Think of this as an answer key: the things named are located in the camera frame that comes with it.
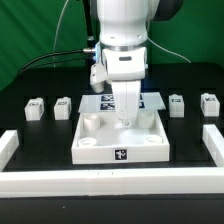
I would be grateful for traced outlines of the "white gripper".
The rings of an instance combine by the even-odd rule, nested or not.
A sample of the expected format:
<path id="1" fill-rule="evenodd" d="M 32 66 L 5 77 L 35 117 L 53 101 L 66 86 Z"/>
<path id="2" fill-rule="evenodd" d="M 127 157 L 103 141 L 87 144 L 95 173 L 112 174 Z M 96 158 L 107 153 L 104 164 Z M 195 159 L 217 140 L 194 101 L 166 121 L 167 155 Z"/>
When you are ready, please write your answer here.
<path id="1" fill-rule="evenodd" d="M 138 116 L 141 80 L 145 78 L 147 49 L 112 51 L 104 49 L 101 61 L 91 67 L 90 85 L 96 93 L 111 83 L 115 112 L 124 127 L 130 127 Z"/>

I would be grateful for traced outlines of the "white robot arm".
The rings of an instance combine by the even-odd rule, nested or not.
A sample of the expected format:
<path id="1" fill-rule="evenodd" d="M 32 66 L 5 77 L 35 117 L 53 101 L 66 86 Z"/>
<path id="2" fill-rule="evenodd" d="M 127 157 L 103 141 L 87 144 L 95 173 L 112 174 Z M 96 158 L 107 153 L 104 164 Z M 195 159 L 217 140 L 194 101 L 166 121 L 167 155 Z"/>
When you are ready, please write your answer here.
<path id="1" fill-rule="evenodd" d="M 97 93 L 111 84 L 116 115 L 126 127 L 138 116 L 150 23 L 171 19 L 182 5 L 183 0 L 91 0 L 100 35 L 90 84 Z"/>

